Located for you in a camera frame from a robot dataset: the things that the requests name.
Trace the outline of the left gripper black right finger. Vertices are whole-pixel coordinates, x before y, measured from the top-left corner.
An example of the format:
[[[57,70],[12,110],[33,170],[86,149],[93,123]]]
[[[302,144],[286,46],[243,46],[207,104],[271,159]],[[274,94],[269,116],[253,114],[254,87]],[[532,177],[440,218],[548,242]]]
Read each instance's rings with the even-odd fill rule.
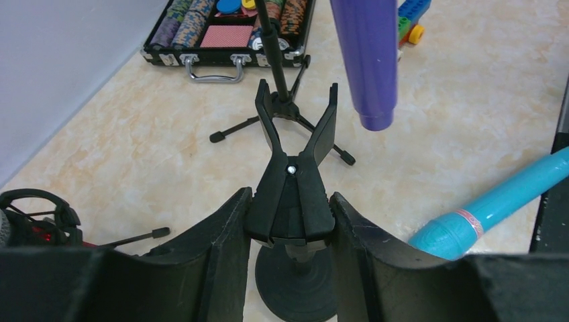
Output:
[[[331,241],[339,321],[567,321],[566,254],[447,261],[363,217],[339,193]]]

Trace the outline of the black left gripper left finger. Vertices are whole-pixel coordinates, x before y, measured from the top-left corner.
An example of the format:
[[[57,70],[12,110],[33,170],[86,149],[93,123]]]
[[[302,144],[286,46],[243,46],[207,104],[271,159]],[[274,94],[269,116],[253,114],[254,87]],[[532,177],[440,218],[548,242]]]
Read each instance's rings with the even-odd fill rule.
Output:
[[[132,256],[106,247],[1,249],[2,321],[242,321],[252,190]]]

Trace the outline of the black round base stand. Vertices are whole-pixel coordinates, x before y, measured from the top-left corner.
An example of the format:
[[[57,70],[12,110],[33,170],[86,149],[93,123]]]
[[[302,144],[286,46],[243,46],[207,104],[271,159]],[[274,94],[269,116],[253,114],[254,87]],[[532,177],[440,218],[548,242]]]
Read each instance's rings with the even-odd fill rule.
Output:
[[[245,217],[262,245],[255,266],[260,297],[284,321],[327,321],[337,311],[329,243],[335,227],[319,165],[333,148],[338,87],[304,150],[287,155],[272,120],[270,89],[261,80],[255,105],[271,157]]]

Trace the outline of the shock mount tripod stand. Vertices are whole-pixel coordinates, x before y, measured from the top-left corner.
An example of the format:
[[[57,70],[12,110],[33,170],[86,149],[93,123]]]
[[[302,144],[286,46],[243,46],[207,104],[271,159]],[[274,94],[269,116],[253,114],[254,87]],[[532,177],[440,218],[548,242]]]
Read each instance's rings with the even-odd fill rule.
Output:
[[[26,213],[13,203],[42,199],[53,204],[50,211]],[[83,246],[96,248],[83,239],[81,220],[67,201],[41,189],[14,189],[1,193],[1,247]]]

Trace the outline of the red glitter microphone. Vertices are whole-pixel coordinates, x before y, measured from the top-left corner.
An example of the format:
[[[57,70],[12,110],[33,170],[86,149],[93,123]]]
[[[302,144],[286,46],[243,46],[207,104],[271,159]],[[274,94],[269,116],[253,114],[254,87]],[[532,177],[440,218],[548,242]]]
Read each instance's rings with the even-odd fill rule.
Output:
[[[81,221],[75,211],[53,213],[53,216],[52,219],[45,217],[36,220],[15,211],[4,210],[1,247],[94,246],[83,240],[83,232],[79,229]]]

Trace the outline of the purple toy microphone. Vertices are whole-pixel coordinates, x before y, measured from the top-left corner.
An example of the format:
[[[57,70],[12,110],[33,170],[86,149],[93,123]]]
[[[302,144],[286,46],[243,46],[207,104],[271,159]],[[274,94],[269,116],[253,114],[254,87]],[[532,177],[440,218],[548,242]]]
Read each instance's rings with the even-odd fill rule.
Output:
[[[353,106],[365,129],[382,131],[397,104],[397,2],[330,3]]]

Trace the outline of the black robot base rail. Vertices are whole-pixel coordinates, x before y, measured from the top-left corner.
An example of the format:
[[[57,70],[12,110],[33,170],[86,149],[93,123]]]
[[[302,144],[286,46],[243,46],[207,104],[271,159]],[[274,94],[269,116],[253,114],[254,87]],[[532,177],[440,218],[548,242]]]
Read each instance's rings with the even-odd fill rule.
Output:
[[[568,147],[568,87],[565,87],[552,152]],[[529,252],[568,252],[568,179],[541,196]]]

